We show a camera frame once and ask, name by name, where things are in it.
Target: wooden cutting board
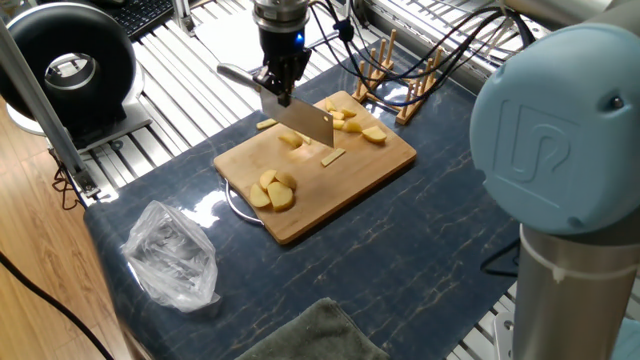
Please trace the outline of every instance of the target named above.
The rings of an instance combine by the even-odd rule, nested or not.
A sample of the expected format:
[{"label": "wooden cutting board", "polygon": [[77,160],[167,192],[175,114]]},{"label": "wooden cutting board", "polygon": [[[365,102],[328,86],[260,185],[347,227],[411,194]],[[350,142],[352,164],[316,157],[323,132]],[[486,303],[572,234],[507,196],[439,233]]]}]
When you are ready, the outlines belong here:
[{"label": "wooden cutting board", "polygon": [[[346,153],[325,168],[320,162],[334,149],[312,141],[292,150],[278,139],[290,129],[277,124],[214,159],[218,172],[247,202],[251,185],[269,169],[289,172],[297,180],[295,205],[289,210],[254,208],[280,244],[293,241],[416,158],[415,149],[348,93],[340,91],[330,98],[338,109],[355,111],[357,115],[349,120],[358,121],[363,129],[378,125],[387,134],[385,144],[370,143],[361,134],[334,130],[334,146]],[[316,106],[324,109],[324,100]]]}]

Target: gray towel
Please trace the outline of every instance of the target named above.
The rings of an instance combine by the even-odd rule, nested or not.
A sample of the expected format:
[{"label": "gray towel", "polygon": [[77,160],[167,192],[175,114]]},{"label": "gray towel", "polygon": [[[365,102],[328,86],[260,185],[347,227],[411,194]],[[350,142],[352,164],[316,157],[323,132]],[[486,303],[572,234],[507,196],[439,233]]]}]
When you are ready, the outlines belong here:
[{"label": "gray towel", "polygon": [[388,360],[338,304],[325,298],[236,360]]}]

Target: keyboard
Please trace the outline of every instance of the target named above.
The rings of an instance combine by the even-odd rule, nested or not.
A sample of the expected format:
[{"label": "keyboard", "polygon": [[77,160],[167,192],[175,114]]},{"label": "keyboard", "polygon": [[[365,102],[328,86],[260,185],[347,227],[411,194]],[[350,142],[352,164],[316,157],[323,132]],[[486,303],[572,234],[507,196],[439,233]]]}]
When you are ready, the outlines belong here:
[{"label": "keyboard", "polygon": [[129,0],[124,7],[109,13],[133,41],[168,20],[173,5],[171,0]]}]

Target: blue marble countertop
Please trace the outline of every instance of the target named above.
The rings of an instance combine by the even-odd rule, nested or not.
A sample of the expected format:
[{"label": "blue marble countertop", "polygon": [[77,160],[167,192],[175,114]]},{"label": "blue marble countertop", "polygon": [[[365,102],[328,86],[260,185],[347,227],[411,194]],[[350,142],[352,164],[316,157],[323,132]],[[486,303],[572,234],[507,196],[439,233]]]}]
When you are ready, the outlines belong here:
[{"label": "blue marble countertop", "polygon": [[[399,68],[415,61],[401,50],[394,60]],[[313,103],[353,88],[355,78],[335,67],[298,95]],[[398,88],[386,91],[401,96]],[[518,233],[474,170],[468,138],[474,100],[448,82],[408,126],[367,104],[417,150],[415,163],[289,246],[231,211],[224,179],[211,165],[255,135],[264,119],[259,113],[125,186],[117,200],[91,206],[85,222],[118,317],[156,359],[234,359],[330,297],[393,359],[445,358],[513,283],[479,271]],[[217,250],[219,303],[183,314],[138,286],[120,247],[152,200],[204,228]]]}]

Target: robot logo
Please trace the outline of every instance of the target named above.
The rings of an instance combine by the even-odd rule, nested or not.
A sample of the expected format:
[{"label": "robot logo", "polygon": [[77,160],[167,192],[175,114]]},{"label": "robot logo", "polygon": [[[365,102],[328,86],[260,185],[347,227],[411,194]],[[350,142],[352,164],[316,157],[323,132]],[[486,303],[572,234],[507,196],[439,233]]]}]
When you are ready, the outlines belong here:
[{"label": "robot logo", "polygon": [[571,183],[571,147],[579,126],[511,101],[502,104],[500,115],[495,174],[558,206]]}]

